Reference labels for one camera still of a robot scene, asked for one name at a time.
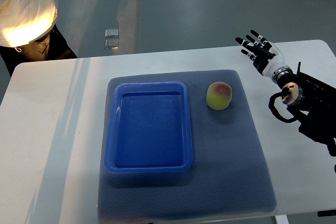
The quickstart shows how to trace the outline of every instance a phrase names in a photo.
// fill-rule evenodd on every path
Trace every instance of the person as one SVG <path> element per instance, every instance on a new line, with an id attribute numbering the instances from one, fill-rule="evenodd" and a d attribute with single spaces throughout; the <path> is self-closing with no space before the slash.
<path id="1" fill-rule="evenodd" d="M 0 55 L 10 76 L 23 62 L 77 58 L 56 27 L 58 0 L 0 0 Z"/>

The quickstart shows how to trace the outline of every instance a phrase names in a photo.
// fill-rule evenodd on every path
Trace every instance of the white shirt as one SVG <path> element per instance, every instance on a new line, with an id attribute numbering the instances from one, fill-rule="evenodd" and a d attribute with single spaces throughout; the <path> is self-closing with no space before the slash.
<path id="1" fill-rule="evenodd" d="M 0 46 L 26 45 L 56 22 L 57 0 L 0 0 Z"/>

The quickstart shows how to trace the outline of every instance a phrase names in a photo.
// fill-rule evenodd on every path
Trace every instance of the black pants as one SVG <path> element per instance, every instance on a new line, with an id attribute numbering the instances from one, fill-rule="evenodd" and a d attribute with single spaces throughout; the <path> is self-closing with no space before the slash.
<path id="1" fill-rule="evenodd" d="M 0 46 L 0 55 L 10 76 L 12 76 L 15 67 L 23 62 L 77 58 L 56 25 L 43 38 L 27 45 L 16 48 Z"/>

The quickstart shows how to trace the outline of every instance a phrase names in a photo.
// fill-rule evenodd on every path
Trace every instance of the black cable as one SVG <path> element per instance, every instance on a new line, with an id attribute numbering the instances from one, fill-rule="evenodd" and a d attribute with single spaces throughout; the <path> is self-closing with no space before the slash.
<path id="1" fill-rule="evenodd" d="M 284 122 L 284 123 L 292 123 L 292 122 L 295 122 L 297 119 L 295 118 L 295 116 L 293 118 L 290 118 L 290 119 L 287 119 L 287 118 L 284 118 L 282 115 L 280 115 L 280 113 L 278 112 L 277 108 L 275 107 L 275 100 L 278 98 L 278 97 L 284 97 L 286 94 L 285 92 L 281 91 L 279 93 L 276 93 L 274 95 L 272 95 L 270 98 L 269 98 L 269 103 L 268 103 L 268 107 L 269 109 L 271 110 L 272 114 L 280 121 Z"/>

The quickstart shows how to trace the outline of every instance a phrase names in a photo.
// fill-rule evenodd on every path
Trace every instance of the white table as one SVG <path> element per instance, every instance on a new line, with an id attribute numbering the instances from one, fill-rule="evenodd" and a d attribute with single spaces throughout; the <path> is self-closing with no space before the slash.
<path id="1" fill-rule="evenodd" d="M 294 72 L 301 61 L 302 72 L 336 87 L 336 58 L 326 43 L 277 46 Z M 269 97 L 280 89 L 240 50 L 237 46 L 19 65 L 0 106 L 0 223 L 97 223 L 108 82 L 121 76 L 216 69 L 236 70 L 244 86 L 277 200 L 267 215 L 336 209 L 336 158 L 325 145 L 300 134 L 298 122 L 284 124 L 271 114 Z M 285 105 L 279 102 L 277 107 L 290 117 Z"/>

